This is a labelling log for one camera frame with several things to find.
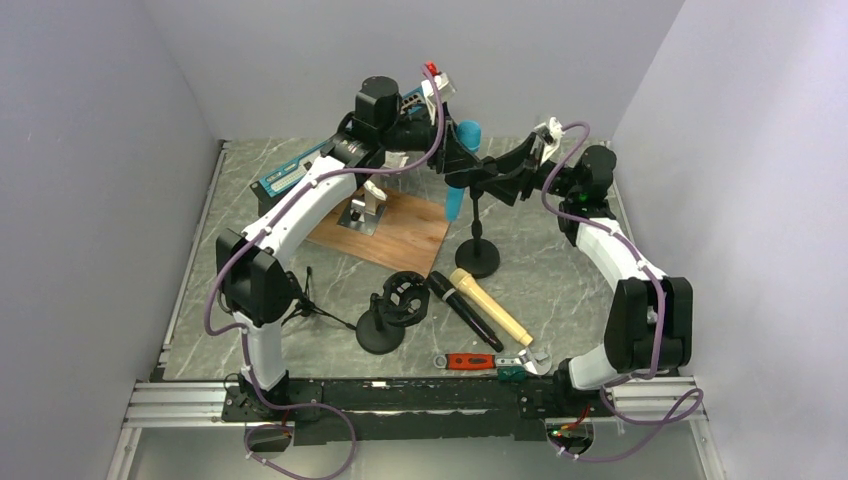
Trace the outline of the black round base mic stand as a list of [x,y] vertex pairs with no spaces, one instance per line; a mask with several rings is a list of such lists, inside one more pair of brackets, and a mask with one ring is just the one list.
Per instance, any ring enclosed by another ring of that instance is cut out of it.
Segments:
[[403,342],[407,328],[423,321],[428,313],[430,291],[425,277],[414,271],[400,271],[373,293],[369,308],[356,325],[356,340],[373,355],[385,355]]

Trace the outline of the black clip mic stand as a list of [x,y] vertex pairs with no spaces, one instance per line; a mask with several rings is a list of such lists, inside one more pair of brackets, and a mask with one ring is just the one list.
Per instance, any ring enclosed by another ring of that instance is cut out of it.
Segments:
[[475,279],[482,279],[493,275],[498,270],[501,256],[497,246],[483,237],[479,200],[484,192],[477,188],[470,188],[469,194],[473,212],[470,226],[472,238],[459,245],[454,261],[458,268],[470,273]]

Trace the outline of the beige gold microphone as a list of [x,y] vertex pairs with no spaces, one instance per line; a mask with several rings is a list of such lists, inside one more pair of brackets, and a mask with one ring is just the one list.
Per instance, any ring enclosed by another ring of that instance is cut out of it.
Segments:
[[519,344],[528,347],[534,338],[509,312],[492,298],[476,281],[471,273],[457,268],[449,281],[463,295],[469,298],[484,313],[493,319],[510,337]]

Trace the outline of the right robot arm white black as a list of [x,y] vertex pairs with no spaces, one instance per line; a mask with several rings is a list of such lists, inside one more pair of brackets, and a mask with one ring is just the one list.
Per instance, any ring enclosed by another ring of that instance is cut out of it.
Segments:
[[692,356],[693,288],[653,265],[623,233],[608,191],[617,157],[602,145],[587,147],[572,166],[558,167],[550,134],[531,134],[507,153],[485,161],[491,176],[485,192],[508,203],[534,191],[554,195],[560,231],[587,256],[613,291],[601,344],[565,361],[568,377],[551,388],[557,411],[574,415],[590,399],[589,390],[645,379],[689,363]]

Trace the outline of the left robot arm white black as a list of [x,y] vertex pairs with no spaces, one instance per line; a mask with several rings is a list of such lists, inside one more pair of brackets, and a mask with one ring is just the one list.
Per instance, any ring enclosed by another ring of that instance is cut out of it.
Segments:
[[390,77],[365,79],[354,108],[325,140],[307,173],[268,212],[238,231],[224,230],[216,240],[217,275],[204,312],[210,336],[235,330],[240,335],[240,375],[253,388],[248,407],[264,420],[279,417],[288,378],[278,322],[297,297],[288,271],[290,257],[339,203],[375,175],[397,175],[385,167],[388,151],[420,151],[411,169],[427,165],[444,175],[449,150],[459,149],[477,161],[456,137],[447,102],[456,88],[445,72],[426,71],[421,82],[423,105],[404,113],[404,98]]

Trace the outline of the black microphone blue foam head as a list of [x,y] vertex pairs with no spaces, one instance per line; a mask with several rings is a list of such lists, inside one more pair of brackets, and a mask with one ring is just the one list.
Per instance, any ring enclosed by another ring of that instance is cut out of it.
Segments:
[[497,353],[504,350],[504,345],[494,330],[462,298],[456,287],[445,275],[433,270],[425,278],[425,285],[435,296],[447,304],[480,340]]

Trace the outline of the black tripod shock mount stand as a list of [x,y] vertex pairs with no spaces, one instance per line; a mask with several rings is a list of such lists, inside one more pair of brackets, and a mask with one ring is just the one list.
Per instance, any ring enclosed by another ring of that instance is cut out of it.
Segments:
[[296,317],[309,318],[312,316],[323,316],[332,320],[337,321],[345,328],[349,330],[356,330],[356,326],[350,322],[342,320],[336,315],[329,313],[323,308],[319,307],[311,298],[311,282],[313,279],[313,268],[311,266],[306,267],[306,278],[303,285],[300,285],[296,278],[293,279],[293,283],[299,288],[299,296],[297,297],[297,301],[295,303],[295,307],[293,311],[284,317],[281,321],[281,325],[285,326],[290,320]]

